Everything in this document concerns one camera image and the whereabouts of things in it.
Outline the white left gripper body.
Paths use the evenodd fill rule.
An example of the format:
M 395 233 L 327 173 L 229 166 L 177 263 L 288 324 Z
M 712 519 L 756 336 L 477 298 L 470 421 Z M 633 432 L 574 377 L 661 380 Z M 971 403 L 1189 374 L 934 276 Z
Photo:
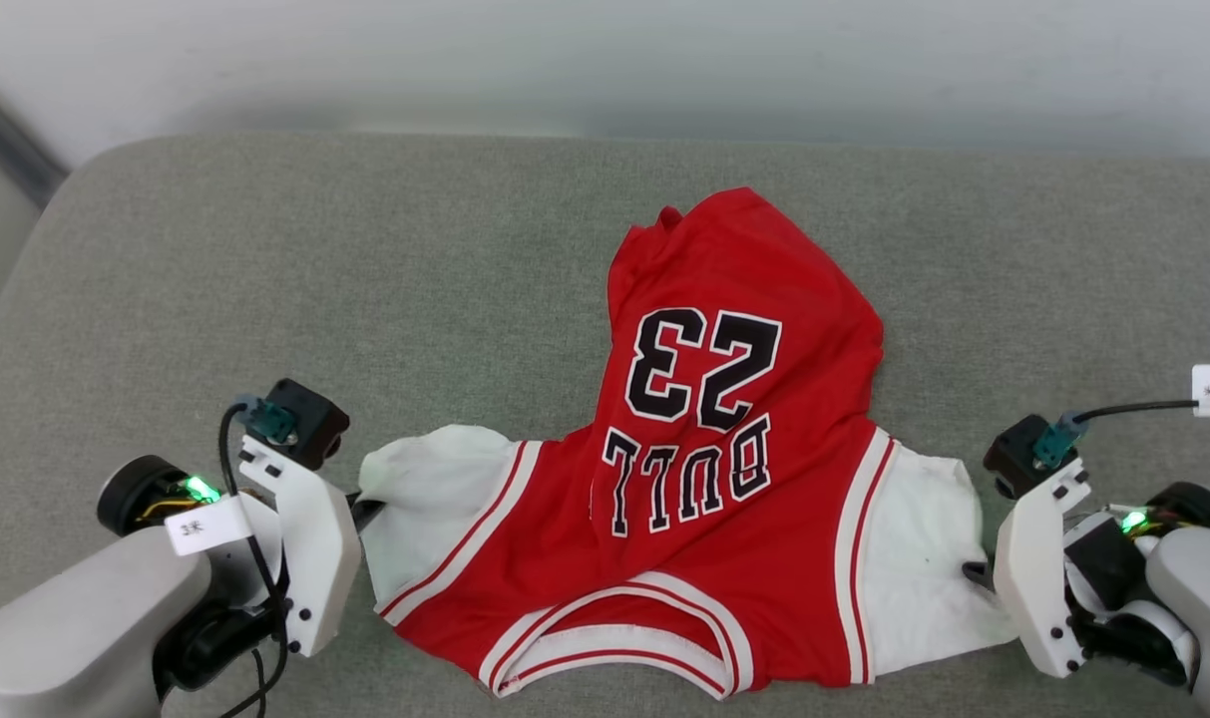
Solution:
M 335 639 L 361 568 L 361 540 L 344 492 L 313 470 L 241 437 L 238 473 L 272 500 L 241 495 L 254 536 L 275 580 L 286 580 L 286 645 L 315 657 Z

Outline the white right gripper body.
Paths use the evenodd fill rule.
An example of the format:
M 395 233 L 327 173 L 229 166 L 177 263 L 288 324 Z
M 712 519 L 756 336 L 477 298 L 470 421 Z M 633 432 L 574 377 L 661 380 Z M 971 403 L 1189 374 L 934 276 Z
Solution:
M 1066 678 L 1083 662 L 1082 647 L 1066 624 L 1064 517 L 1091 494 L 1081 479 L 1081 458 L 1019 496 L 999 525 L 993 590 L 1012 619 L 1033 667 Z

